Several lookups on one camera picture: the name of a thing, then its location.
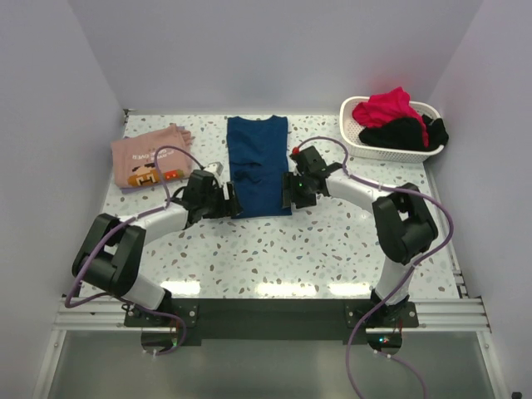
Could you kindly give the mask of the blue t shirt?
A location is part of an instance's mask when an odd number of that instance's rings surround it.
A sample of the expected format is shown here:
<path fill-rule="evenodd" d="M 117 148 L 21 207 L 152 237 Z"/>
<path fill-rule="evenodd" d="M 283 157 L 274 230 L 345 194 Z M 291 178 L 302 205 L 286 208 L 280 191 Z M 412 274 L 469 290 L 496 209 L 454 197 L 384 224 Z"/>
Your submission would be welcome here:
<path fill-rule="evenodd" d="M 240 219 L 289 216 L 283 207 L 283 174 L 288 172 L 288 119 L 270 116 L 227 122 L 230 180 L 243 211 Z"/>

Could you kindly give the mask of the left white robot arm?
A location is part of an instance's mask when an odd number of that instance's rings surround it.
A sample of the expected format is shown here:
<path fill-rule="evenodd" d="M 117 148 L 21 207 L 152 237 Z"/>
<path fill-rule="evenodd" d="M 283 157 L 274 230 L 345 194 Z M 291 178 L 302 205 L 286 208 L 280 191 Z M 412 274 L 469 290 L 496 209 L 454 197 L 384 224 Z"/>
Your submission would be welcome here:
<path fill-rule="evenodd" d="M 154 326 L 167 324 L 174 312 L 171 293 L 140 273 L 143 249 L 146 244 L 186 230 L 202 219 L 241 213 L 234 184 L 221 183 L 222 170 L 219 162 L 194 170 L 187 185 L 159 208 L 121 218 L 98 215 L 72 265 L 76 283 L 89 283 L 143 308 L 144 318 Z"/>

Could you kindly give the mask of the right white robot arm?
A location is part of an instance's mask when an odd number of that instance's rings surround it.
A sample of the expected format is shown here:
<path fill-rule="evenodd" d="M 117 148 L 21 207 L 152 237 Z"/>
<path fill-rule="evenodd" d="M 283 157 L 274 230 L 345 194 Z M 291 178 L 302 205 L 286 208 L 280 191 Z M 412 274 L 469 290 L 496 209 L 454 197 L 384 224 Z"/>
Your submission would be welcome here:
<path fill-rule="evenodd" d="M 375 324 L 390 326 L 400 316 L 398 304 L 409 296 L 413 259 L 428 251 L 438 237 L 425 199 L 412 184 L 392 187 L 391 193 L 384 195 L 384 188 L 377 183 L 362 183 L 347 176 L 341 163 L 328 165 L 313 146 L 294 148 L 290 158 L 296 170 L 283 174 L 283 208 L 311 207 L 322 195 L 346 200 L 373 216 L 385 258 L 381 277 L 372 290 L 376 302 L 370 315 Z"/>

